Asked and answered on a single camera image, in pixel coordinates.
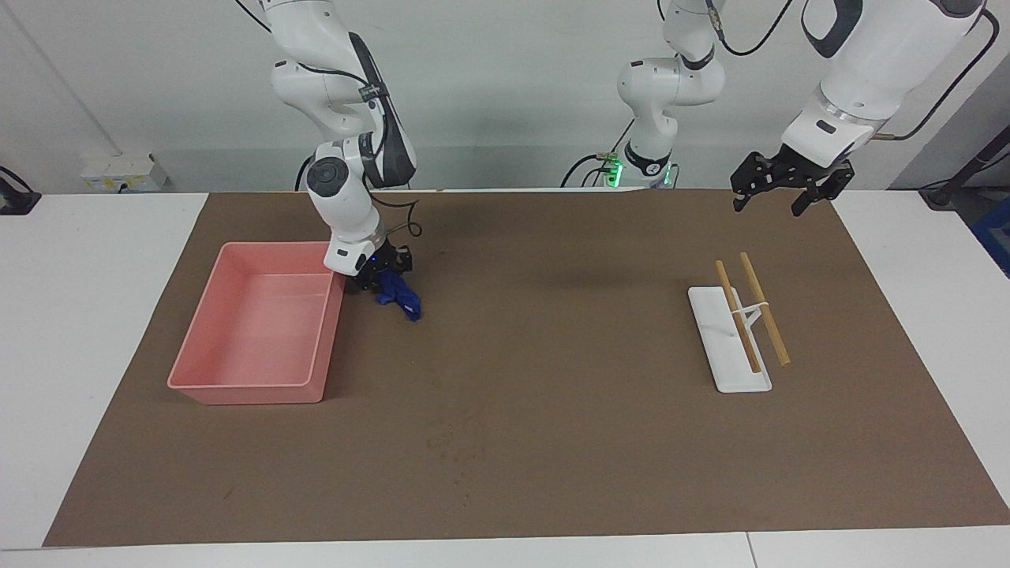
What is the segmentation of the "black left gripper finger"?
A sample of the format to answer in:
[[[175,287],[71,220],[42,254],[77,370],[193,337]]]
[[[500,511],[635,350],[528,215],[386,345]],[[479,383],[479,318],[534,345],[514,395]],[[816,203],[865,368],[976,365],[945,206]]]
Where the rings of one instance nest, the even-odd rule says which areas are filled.
[[[836,199],[854,176],[855,170],[852,165],[841,165],[820,182],[816,182],[809,176],[804,177],[803,192],[791,205],[793,216],[803,215],[811,205],[818,204],[820,201]]]
[[[760,152],[751,152],[737,166],[730,176],[730,185],[735,201],[733,209],[742,212],[750,199],[758,194],[779,189],[782,186],[779,156],[765,157]]]

